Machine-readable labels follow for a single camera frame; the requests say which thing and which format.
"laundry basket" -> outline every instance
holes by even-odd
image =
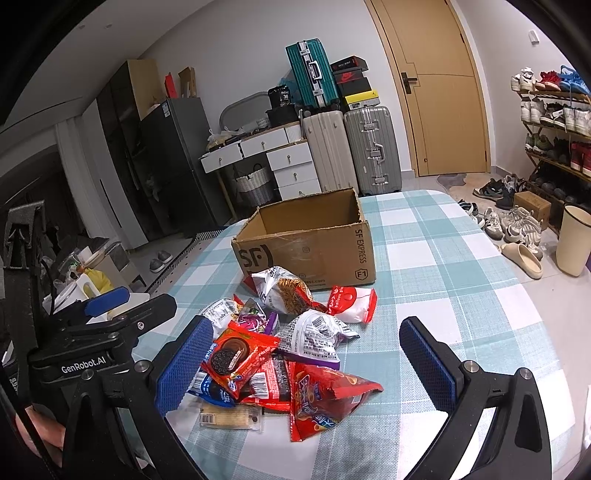
[[[264,205],[273,199],[273,186],[269,170],[260,164],[256,164],[255,168],[257,166],[258,170],[236,179],[238,191],[251,207]]]
[[[591,214],[566,204],[556,247],[556,263],[563,272],[578,277],[591,253]]]

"sf express box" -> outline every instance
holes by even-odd
[[[245,275],[279,265],[311,290],[375,281],[369,223],[353,189],[260,207],[232,248]]]

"screw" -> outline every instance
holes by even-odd
[[[152,363],[150,362],[150,360],[138,360],[134,365],[134,370],[137,373],[142,374],[148,368],[150,368],[151,365],[152,365]]]
[[[82,380],[90,380],[94,376],[94,374],[94,370],[87,368],[82,372],[82,375],[80,375],[80,377],[82,378]]]
[[[471,374],[475,374],[480,370],[480,365],[478,365],[474,360],[466,360],[464,362],[464,368]]]
[[[531,372],[531,370],[529,368],[520,368],[519,374],[523,378],[525,378],[526,380],[529,380],[530,378],[532,378],[534,376],[534,374]]]

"ceiling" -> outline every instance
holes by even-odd
[[[35,72],[0,128],[0,154],[82,113],[127,59],[212,0],[106,0],[68,33]]]

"green and white tablecloth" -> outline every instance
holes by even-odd
[[[416,315],[460,359],[487,371],[529,367],[550,431],[553,466],[566,448],[574,414],[564,372],[548,333],[509,261],[447,194],[418,190],[361,199],[374,243],[378,295],[374,320],[353,325],[361,338],[341,344],[341,370],[384,386],[336,428],[302,443],[289,441],[287,415],[266,415],[264,432],[200,428],[196,399],[186,395],[167,418],[211,480],[403,479],[446,419],[398,344],[398,326]],[[170,290],[175,318],[145,334],[134,356],[151,359],[210,302],[250,292],[225,230]],[[314,292],[326,302],[328,292]],[[484,441],[485,411],[455,478],[466,475]]]

